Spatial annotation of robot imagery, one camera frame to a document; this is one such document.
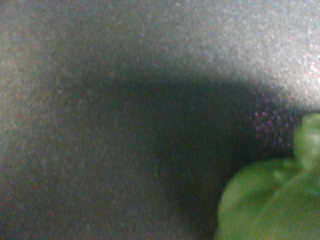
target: textured gray background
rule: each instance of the textured gray background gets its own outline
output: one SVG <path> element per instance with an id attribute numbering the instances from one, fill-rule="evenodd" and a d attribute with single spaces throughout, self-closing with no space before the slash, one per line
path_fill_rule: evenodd
<path id="1" fill-rule="evenodd" d="M 317 0 L 0 3 L 3 238 L 210 239 L 226 180 L 320 110 Z M 255 138 L 268 107 L 289 130 Z"/>

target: gray fabric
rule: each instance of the gray fabric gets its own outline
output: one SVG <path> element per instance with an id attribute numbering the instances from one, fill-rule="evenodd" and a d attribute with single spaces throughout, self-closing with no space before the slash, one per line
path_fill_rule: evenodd
<path id="1" fill-rule="evenodd" d="M 8 239 L 210 239 L 228 178 L 320 109 L 317 0 L 0 3 Z"/>

